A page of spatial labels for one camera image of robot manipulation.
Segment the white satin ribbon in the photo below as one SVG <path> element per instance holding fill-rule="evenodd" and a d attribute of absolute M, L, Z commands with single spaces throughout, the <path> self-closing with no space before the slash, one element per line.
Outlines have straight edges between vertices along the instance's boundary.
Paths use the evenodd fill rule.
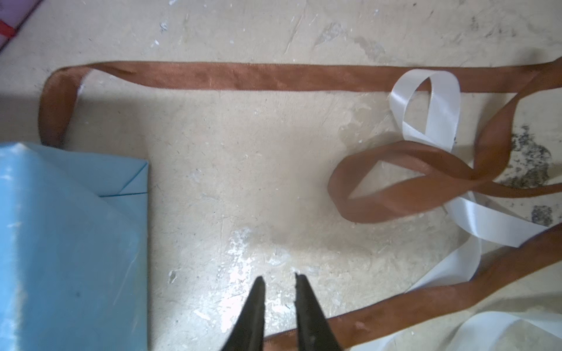
<path fill-rule="evenodd" d="M 405 120 L 406 109 L 414 92 L 429 80 L 430 104 L 424 132 Z M 450 152 L 460 120 L 460 84 L 445 71 L 409 70 L 395 83 L 389 95 L 393 117 L 402 136 L 409 141 L 435 146 Z M 546 228 L 477 203 L 467 192 L 445 204 L 456 225 L 470 233 L 468 241 L 426 273 L 411 290 L 468 282 L 482 258 L 482 242 L 519 247 Z M 483 312 L 468 319 L 455 333 L 448 350 L 491 350 L 512 324 L 525 321 L 556 337 L 561 337 L 561 315 L 553 313 Z"/>

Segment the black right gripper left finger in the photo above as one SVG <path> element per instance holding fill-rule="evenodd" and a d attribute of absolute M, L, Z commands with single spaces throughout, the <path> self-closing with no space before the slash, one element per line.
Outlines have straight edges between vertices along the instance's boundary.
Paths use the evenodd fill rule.
<path fill-rule="evenodd" d="M 253 283 L 247 300 L 222 351 L 262 351 L 266 284 L 262 276 Z"/>

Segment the purple gift box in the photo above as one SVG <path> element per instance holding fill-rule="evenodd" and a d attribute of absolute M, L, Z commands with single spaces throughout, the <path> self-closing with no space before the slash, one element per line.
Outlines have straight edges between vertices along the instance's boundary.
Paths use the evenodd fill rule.
<path fill-rule="evenodd" d="M 1 0 L 1 20 L 17 28 L 17 33 L 20 27 L 23 26 L 27 18 L 35 11 L 41 0 Z M 10 42 L 1 36 L 1 49 Z"/>

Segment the brown ribbon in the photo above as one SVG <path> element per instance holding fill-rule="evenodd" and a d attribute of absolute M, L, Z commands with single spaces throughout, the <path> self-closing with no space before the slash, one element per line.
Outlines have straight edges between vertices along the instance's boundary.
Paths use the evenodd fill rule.
<path fill-rule="evenodd" d="M 92 71 L 159 89 L 283 92 L 391 92 L 409 67 L 114 61 L 64 67 L 46 81 L 38 127 L 43 145 L 61 147 L 83 79 Z M 475 165 L 435 146 L 399 141 L 348 156 L 335 168 L 328 192 L 346 219 L 379 223 L 443 205 L 475 191 L 496 197 L 534 197 L 558 184 L 519 190 L 496 183 L 509 162 L 511 131 L 522 98 L 561 87 L 561 61 L 512 67 L 426 67 L 453 74 L 465 93 L 511 93 L 475 145 Z M 428 320 L 468 309 L 501 288 L 561 261 L 561 227 L 544 230 L 499 257 L 468 282 L 421 288 L 341 316 L 326 318 L 342 349 L 371 342 Z M 263 339 L 266 349 L 298 350 L 297 328 Z"/>

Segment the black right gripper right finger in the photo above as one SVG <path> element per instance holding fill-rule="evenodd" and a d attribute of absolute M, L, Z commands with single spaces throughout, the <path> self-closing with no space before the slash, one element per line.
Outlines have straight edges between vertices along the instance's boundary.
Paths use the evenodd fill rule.
<path fill-rule="evenodd" d="M 296 274 L 295 306 L 298 350 L 342 351 L 304 274 Z"/>

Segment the light blue gift box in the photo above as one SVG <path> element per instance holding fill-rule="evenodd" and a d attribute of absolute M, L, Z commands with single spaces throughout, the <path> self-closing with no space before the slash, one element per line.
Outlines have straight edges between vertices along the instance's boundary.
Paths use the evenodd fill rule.
<path fill-rule="evenodd" d="M 1 349 L 148 348 L 148 171 L 1 145 Z"/>

